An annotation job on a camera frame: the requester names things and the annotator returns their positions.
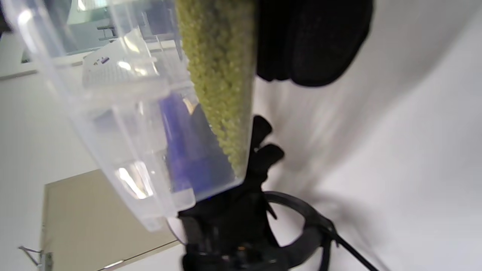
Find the blue object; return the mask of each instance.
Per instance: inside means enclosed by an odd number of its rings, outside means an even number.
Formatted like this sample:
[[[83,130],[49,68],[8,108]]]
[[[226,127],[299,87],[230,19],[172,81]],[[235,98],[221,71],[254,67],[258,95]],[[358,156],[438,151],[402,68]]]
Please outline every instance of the blue object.
[[[167,138],[167,167],[173,191],[193,188],[196,199],[234,178],[200,105],[191,115],[180,94],[159,101]]]

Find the white wall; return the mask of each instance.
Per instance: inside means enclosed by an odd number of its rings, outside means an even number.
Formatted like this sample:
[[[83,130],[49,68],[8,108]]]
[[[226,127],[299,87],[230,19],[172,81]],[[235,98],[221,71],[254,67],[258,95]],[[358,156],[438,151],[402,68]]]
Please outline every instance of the white wall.
[[[258,82],[256,110],[287,154],[267,187],[314,204],[379,266],[482,270],[477,2],[379,1],[370,38],[341,80],[316,91]],[[33,269],[15,248],[39,243],[42,186],[96,168],[44,86],[39,75],[0,81],[5,270]],[[295,225],[274,225],[283,243]],[[122,270],[176,270],[182,250],[169,251]],[[333,271],[364,270],[343,249],[333,258]]]
[[[39,247],[43,185],[98,167],[39,74],[0,82],[0,127],[2,270],[33,270],[16,248]]]

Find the beige door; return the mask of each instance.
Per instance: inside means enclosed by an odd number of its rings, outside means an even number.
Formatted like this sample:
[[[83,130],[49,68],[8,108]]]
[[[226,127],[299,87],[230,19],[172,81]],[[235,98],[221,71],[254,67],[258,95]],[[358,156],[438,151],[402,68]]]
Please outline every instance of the beige door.
[[[148,232],[100,170],[46,185],[42,248],[53,271],[116,267],[178,244],[167,224]]]

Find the clear plastic container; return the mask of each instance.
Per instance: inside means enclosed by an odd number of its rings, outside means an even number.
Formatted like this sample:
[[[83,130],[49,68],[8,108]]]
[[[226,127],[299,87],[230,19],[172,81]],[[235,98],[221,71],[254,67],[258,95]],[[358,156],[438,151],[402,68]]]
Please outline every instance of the clear plastic container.
[[[73,0],[63,10],[42,0],[2,3],[78,134],[148,230],[243,181],[254,0]],[[83,28],[99,32],[79,37]],[[66,61],[72,54],[85,54],[81,68]]]

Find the black fabric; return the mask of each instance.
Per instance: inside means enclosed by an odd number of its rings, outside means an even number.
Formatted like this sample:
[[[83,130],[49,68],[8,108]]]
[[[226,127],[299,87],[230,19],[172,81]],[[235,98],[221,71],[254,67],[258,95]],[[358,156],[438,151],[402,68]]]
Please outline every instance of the black fabric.
[[[373,0],[260,0],[258,76],[334,82],[366,39],[372,13]]]
[[[10,28],[10,25],[7,23],[5,20],[5,15],[3,15],[3,8],[2,5],[0,5],[0,36],[2,32],[10,32],[12,29]]]

